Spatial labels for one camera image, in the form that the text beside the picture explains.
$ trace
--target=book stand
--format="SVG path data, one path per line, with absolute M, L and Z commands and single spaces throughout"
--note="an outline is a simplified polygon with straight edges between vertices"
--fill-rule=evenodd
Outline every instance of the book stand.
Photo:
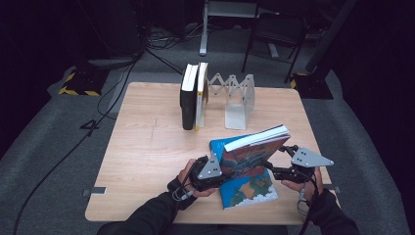
M 215 89 L 213 83 L 218 80 L 220 87 Z M 217 95 L 223 88 L 227 92 L 225 108 L 225 127 L 228 129 L 247 129 L 248 119 L 254 109 L 255 91 L 254 76 L 248 74 L 239 83 L 235 75 L 230 75 L 224 81 L 219 73 L 208 82 L 209 88 Z

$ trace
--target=book spine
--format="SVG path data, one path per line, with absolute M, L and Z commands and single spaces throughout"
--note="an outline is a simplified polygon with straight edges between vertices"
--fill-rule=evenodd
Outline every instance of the book spine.
M 183 129 L 185 130 L 191 130 L 193 129 L 193 123 L 194 123 L 194 114 L 195 109 L 192 109 L 191 107 L 182 107 L 182 123 L 183 123 Z
M 202 101 L 203 101 L 203 91 L 198 91 L 198 100 L 196 103 L 196 117 L 195 117 L 195 130 L 199 131 L 201 129 L 201 118 L 202 118 Z

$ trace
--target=yellow and black tape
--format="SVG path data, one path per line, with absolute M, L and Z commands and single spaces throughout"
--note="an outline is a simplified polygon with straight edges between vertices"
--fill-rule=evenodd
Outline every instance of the yellow and black tape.
M 107 75 L 108 73 L 78 73 L 73 70 L 59 90 L 59 94 L 101 96 Z
M 295 74 L 291 75 L 291 77 L 290 77 L 291 88 L 297 90 L 296 78 L 301 78 L 301 77 L 305 77 L 305 76 L 308 76 L 308 74 L 307 73 L 302 73 L 302 72 L 298 72 L 298 73 L 295 73 Z

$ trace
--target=dark background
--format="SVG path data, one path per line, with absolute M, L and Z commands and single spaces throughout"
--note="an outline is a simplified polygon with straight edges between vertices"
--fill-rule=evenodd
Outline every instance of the dark background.
M 106 33 L 111 29 L 101 22 L 100 14 L 104 10 L 97 13 L 100 8 L 95 1 L 80 2 L 90 19 L 76 1 L 1 1 L 0 158 L 48 102 L 47 87 L 60 80 L 65 70 L 75 64 L 84 65 L 85 60 L 113 56 L 92 25 L 100 29 L 106 41 L 114 43 L 112 46 L 120 44 L 121 37 L 136 41 L 137 28 L 129 27 L 125 34 Z M 165 19 L 176 16 L 173 13 L 177 12 L 167 11 L 167 6 L 156 8 L 150 3 L 137 1 L 138 7 L 133 9 L 140 18 L 136 22 L 139 26 L 163 25 Z M 177 3 L 176 7 L 187 6 L 185 1 Z M 194 20 L 189 9 L 181 11 L 182 24 Z M 412 112 L 415 107 L 412 95 L 414 13 L 413 1 L 357 1 L 319 65 L 330 66 L 341 81 L 345 100 L 371 136 L 399 188 L 408 221 L 415 220 L 415 208 L 410 203 L 415 192 L 411 179 L 415 177 L 409 164 L 415 152 L 411 143 L 415 130 Z M 173 31 L 180 34 L 179 24 L 167 25 L 176 26 L 178 29 Z M 136 46 L 128 42 L 121 44 L 131 46 L 121 48 L 125 53 Z M 409 225 L 415 233 L 414 225 Z

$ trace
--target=sleeve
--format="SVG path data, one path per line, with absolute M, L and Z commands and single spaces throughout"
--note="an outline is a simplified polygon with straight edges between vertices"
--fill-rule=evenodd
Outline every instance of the sleeve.
M 176 218 L 178 210 L 185 210 L 196 200 L 191 196 L 189 199 L 177 202 L 171 194 L 180 187 L 177 177 L 172 180 L 164 192 L 157 197 L 150 199 L 143 206 L 138 208 L 114 234 L 117 235 L 159 235 Z
M 314 202 L 309 216 L 323 235 L 360 234 L 356 223 L 339 208 L 336 196 L 327 189 Z

